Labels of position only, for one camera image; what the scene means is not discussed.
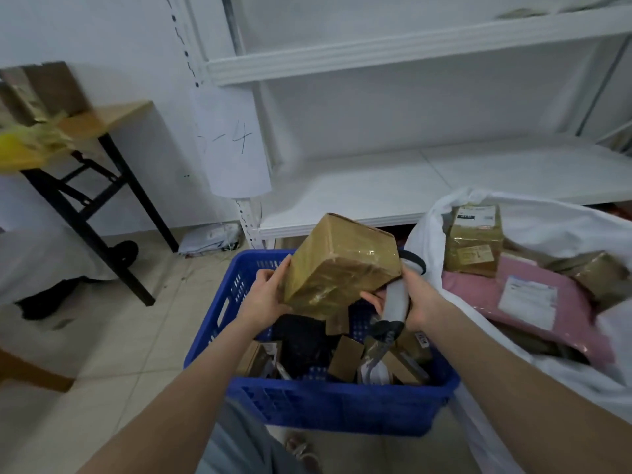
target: orange wooden leg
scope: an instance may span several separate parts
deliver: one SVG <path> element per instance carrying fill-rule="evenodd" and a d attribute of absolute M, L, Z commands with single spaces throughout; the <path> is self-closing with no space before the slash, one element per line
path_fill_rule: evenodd
<path fill-rule="evenodd" d="M 68 392 L 75 382 L 74 378 L 54 374 L 0 350 L 0 378 L 2 377 L 28 382 L 44 389 L 59 392 Z"/>

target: foot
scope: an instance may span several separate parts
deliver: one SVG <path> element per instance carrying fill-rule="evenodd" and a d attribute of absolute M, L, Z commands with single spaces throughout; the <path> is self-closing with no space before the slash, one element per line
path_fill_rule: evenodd
<path fill-rule="evenodd" d="M 291 432 L 285 442 L 289 453 L 303 463 L 308 472 L 322 474 L 320 460 L 314 452 L 313 446 L 307 442 L 303 432 Z"/>

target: white shelf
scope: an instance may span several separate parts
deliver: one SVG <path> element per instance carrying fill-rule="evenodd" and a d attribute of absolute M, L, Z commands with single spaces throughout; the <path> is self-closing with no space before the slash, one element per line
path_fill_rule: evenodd
<path fill-rule="evenodd" d="M 632 6 L 334 43 L 212 60 L 218 86 L 632 32 Z"/>
<path fill-rule="evenodd" d="M 548 136 L 309 162 L 273 176 L 262 238 L 309 234 L 336 212 L 371 226 L 416 223 L 440 197 L 478 186 L 577 204 L 632 199 L 632 159 Z"/>

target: tiled floor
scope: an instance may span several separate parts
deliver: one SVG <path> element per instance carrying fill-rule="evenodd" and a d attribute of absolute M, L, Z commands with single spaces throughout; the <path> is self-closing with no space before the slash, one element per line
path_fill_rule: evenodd
<path fill-rule="evenodd" d="M 82 285 L 42 322 L 0 308 L 0 346 L 78 378 L 66 394 L 0 384 L 0 473 L 74 472 L 180 371 L 233 253 L 184 260 L 156 232 L 125 238 L 140 245 L 132 270 L 157 296 L 154 306 L 112 281 Z M 282 440 L 283 428 L 269 429 Z M 327 474 L 478 472 L 448 409 L 423 438 L 308 436 Z"/>

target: person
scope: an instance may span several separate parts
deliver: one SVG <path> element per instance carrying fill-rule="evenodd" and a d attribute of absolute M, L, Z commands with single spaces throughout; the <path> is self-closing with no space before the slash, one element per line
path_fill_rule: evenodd
<path fill-rule="evenodd" d="M 285 447 L 224 394 L 251 340 L 287 306 L 278 289 L 290 256 L 259 270 L 236 318 L 81 468 L 100 473 L 304 473 L 318 459 L 300 438 Z M 413 270 L 407 328 L 424 331 L 460 374 L 527 472 L 632 472 L 632 426 L 533 368 L 486 335 Z M 362 293 L 378 313 L 383 293 Z"/>

